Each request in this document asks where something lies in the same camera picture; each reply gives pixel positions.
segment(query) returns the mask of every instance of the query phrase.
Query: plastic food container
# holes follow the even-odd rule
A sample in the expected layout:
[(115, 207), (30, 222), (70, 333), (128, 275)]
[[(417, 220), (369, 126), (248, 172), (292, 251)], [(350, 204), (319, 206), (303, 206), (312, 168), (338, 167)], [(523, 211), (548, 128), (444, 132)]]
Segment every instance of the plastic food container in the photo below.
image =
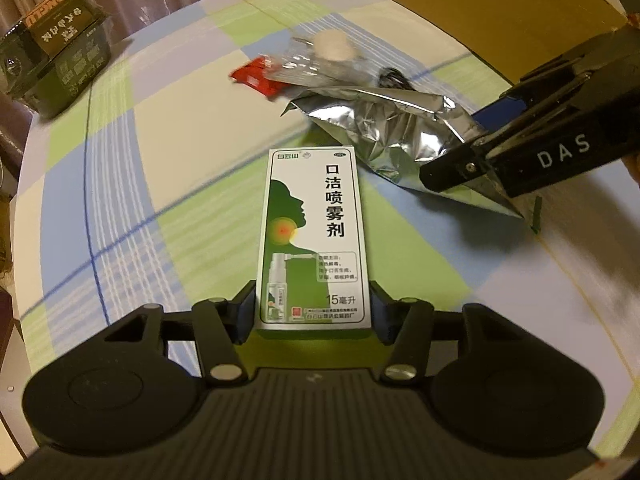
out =
[(0, 40), (0, 91), (43, 118), (67, 108), (110, 60), (107, 14), (89, 0), (44, 0)]

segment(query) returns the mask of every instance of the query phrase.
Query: black circular disc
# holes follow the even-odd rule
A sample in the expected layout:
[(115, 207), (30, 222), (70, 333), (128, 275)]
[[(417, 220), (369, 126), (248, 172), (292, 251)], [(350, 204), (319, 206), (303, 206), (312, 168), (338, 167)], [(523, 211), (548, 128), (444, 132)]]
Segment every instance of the black circular disc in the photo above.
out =
[(545, 456), (588, 443), (604, 408), (598, 381), (551, 347), (487, 344), (443, 368), (431, 402), (448, 429), (493, 452)]
[(198, 397), (180, 365), (130, 343), (72, 351), (28, 383), (22, 408), (41, 442), (83, 454), (138, 449), (186, 420)]

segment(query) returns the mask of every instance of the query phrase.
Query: brown label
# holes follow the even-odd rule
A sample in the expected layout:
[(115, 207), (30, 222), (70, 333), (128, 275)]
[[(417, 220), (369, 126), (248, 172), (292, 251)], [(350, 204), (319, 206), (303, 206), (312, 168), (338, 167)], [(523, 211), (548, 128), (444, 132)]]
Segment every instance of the brown label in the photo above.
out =
[(95, 16), (87, 8), (85, 0), (54, 0), (55, 5), (49, 7), (50, 1), (45, 0), (40, 4), (25, 18), (25, 24), (38, 12), (40, 17), (28, 25), (29, 31), (41, 49), (53, 58), (91, 25), (95, 21)]

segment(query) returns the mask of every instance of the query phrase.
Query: table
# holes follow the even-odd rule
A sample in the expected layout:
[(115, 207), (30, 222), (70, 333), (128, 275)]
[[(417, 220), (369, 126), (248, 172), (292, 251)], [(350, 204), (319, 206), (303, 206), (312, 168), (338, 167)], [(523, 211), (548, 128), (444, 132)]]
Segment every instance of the table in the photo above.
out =
[[(285, 100), (227, 75), (292, 31), (346, 30), (379, 66), (468, 110), (507, 83), (389, 0), (203, 0), (116, 46), (72, 108), (31, 128), (15, 208), (15, 285), (36, 371), (143, 303), (185, 310), (256, 275), (266, 151), (318, 133)], [(542, 192), (542, 233), (360, 172), (370, 279), (439, 309), (481, 301), (590, 369), (606, 391), (592, 446), (617, 453), (640, 418), (640, 194), (617, 162)], [(256, 366), (363, 366), (370, 337), (273, 342)], [(170, 356), (196, 373), (193, 346)]]

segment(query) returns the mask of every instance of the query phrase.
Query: green silhouette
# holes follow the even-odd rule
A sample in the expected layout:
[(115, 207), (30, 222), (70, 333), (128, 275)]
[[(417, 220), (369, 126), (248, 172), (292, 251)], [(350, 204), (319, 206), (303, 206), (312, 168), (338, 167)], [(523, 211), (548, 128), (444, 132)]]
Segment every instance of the green silhouette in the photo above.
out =
[[(305, 213), (302, 209), (303, 203), (302, 200), (291, 196), (286, 184), (279, 180), (271, 180), (262, 264), (262, 301), (260, 302), (260, 314), (264, 321), (267, 321), (267, 283), (273, 253), (316, 255), (314, 251), (296, 247), (290, 243), (295, 229), (306, 225)], [(287, 307), (284, 322), (289, 321), (292, 307), (328, 307), (328, 284), (318, 282), (317, 265), (316, 258), (286, 261)], [(300, 321), (308, 322), (306, 319), (300, 319)]]

